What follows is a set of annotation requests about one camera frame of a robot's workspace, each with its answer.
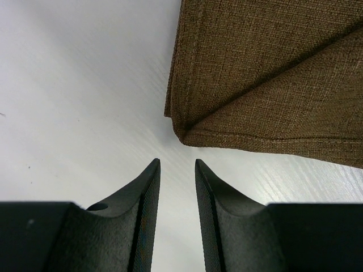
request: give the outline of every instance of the textured black surface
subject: textured black surface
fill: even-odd
[[[220,229],[214,195],[196,165],[196,189],[206,271],[225,272]]]
[[[87,211],[72,203],[0,203],[0,271],[150,271],[159,187],[155,159]]]
[[[196,162],[196,188],[207,272],[363,271],[363,205],[265,207],[222,181],[201,160]],[[210,212],[213,206],[217,216]],[[206,227],[210,214],[219,231]],[[223,253],[224,267],[216,265],[221,260],[216,252]]]

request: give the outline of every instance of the screw hole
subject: screw hole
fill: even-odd
[[[108,205],[105,203],[96,203],[90,206],[87,211],[102,211],[108,208]]]

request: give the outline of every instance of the brown linen cloth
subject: brown linen cloth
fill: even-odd
[[[183,0],[165,115],[182,143],[363,168],[362,0]]]

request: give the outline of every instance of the stitched seam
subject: stitched seam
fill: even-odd
[[[200,34],[199,30],[200,30],[200,25],[201,25],[203,13],[204,13],[204,3],[205,3],[205,0],[201,0],[200,5],[199,5],[197,30],[196,30],[196,34],[195,34],[195,40],[194,40],[193,51],[192,51],[193,58],[192,58],[192,62],[191,62],[190,77],[189,77],[189,81],[188,81],[187,94],[186,94],[185,105],[184,105],[184,120],[183,120],[183,123],[184,123],[183,127],[184,128],[186,128],[187,119],[188,119],[188,116],[189,116],[189,94],[191,92],[193,72],[194,72],[194,68],[195,68],[195,59],[196,59],[196,55],[197,55],[197,44],[198,44],[199,34]]]
[[[254,141],[260,141],[260,142],[267,142],[267,143],[291,143],[291,142],[319,142],[319,143],[350,143],[350,144],[363,144],[361,140],[356,141],[350,141],[350,140],[339,140],[339,139],[324,139],[324,138],[300,138],[300,139],[265,139],[265,138],[258,138],[258,137],[252,137],[248,135],[232,135],[232,134],[221,134],[221,133],[212,133],[205,130],[201,131],[194,131],[193,134],[200,134],[200,135],[210,135],[210,136],[217,136],[217,137],[238,137],[238,138],[245,138],[245,139],[251,139]]]
[[[174,84],[174,77],[175,77],[175,62],[176,62],[176,58],[177,58],[177,54],[178,54],[178,45],[180,43],[180,25],[182,24],[182,17],[185,9],[185,0],[181,0],[180,3],[180,14],[179,14],[179,18],[178,18],[178,26],[176,28],[176,36],[175,36],[175,44],[174,44],[174,49],[173,49],[173,53],[172,53],[172,58],[171,58],[171,68],[170,68],[170,73],[169,73],[169,80],[168,80],[168,85],[167,85],[167,92],[166,92],[166,101],[165,101],[165,108],[164,108],[164,116],[165,117],[171,117],[171,107],[172,107],[172,89],[173,89],[173,84]]]

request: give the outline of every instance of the white wood grain table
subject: white wood grain table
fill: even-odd
[[[194,163],[261,203],[361,202],[363,170],[183,146],[164,101],[180,0],[0,0],[0,201],[87,207],[153,158],[153,271],[204,271]]]

